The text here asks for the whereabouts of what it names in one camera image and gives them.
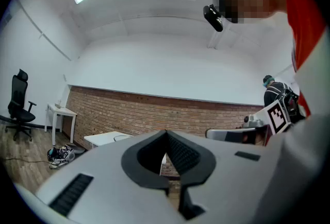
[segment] black office chair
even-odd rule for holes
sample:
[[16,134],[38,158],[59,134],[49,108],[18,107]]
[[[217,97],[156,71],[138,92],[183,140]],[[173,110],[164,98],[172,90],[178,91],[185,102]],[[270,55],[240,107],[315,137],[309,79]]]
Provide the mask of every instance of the black office chair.
[[12,119],[16,118],[17,125],[15,126],[6,126],[5,132],[8,132],[8,128],[16,129],[16,133],[14,135],[14,141],[16,141],[17,135],[20,131],[24,132],[27,136],[30,137],[30,142],[32,141],[32,137],[30,134],[26,132],[29,130],[31,133],[31,128],[23,126],[24,123],[32,122],[36,117],[30,113],[32,105],[36,106],[37,104],[29,101],[30,107],[29,110],[24,110],[24,102],[25,102],[25,92],[27,89],[27,73],[20,69],[18,75],[14,75],[12,77],[11,83],[11,101],[8,105],[8,110],[10,117]]

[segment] cable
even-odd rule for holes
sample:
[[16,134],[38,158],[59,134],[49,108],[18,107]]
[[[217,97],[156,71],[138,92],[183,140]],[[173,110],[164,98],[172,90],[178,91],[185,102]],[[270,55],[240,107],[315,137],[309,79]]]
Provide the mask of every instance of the cable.
[[47,161],[28,161],[28,160],[24,160],[24,159],[22,159],[22,158],[8,158],[8,159],[3,159],[3,158],[1,158],[1,160],[2,161],[10,161],[10,160],[21,160],[21,161],[23,161],[23,162],[27,162],[27,163],[40,163],[40,162],[44,162],[44,163],[49,163],[49,162],[47,162]]
[[119,137],[119,136],[128,136],[128,137],[133,137],[133,136],[131,136],[131,135],[117,135],[117,136],[113,137],[113,140],[116,142],[116,137]]

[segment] white desk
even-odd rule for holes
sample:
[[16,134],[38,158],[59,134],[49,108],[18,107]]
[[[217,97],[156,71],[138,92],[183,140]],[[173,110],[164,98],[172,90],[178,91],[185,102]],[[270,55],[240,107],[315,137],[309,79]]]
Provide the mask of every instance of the white desk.
[[[102,133],[102,134],[96,134],[96,135],[90,135],[90,136],[85,136],[84,139],[88,142],[91,143],[92,148],[95,146],[100,146],[104,144],[109,144],[113,142],[117,142],[126,138],[130,138],[131,135],[128,135],[126,133],[121,133],[118,131],[112,131],[112,132],[107,132],[107,133]],[[166,155],[163,157],[161,161],[161,165],[166,164]]]
[[53,112],[53,131],[52,131],[52,142],[53,145],[55,145],[55,130],[56,130],[56,122],[57,122],[57,115],[60,115],[61,118],[61,127],[60,132],[62,132],[62,122],[63,122],[63,116],[70,116],[72,117],[72,123],[71,123],[71,135],[70,135],[70,143],[73,143],[73,130],[74,130],[74,123],[76,121],[77,113],[74,113],[73,111],[67,109],[67,108],[57,108],[55,104],[48,103],[47,109],[46,109],[46,120],[45,120],[45,132],[47,131],[47,122],[48,122],[48,112],[49,109]]

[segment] red sleeve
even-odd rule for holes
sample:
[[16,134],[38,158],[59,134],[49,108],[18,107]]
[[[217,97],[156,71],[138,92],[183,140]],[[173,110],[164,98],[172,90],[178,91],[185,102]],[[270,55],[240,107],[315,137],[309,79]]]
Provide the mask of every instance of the red sleeve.
[[[314,0],[286,0],[288,22],[293,30],[295,40],[296,71],[313,51],[322,36],[326,22]],[[307,116],[310,115],[304,95],[300,93],[298,103],[302,105]]]

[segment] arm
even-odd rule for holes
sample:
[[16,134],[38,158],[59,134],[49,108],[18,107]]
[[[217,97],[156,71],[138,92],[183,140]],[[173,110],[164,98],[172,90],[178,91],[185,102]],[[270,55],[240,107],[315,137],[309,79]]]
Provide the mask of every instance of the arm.
[[29,103],[30,103],[30,107],[29,107],[29,110],[28,110],[28,112],[30,112],[30,110],[31,110],[31,108],[32,108],[32,105],[34,105],[34,106],[36,106],[36,105],[37,105],[37,104],[33,103],[32,101],[29,101]]

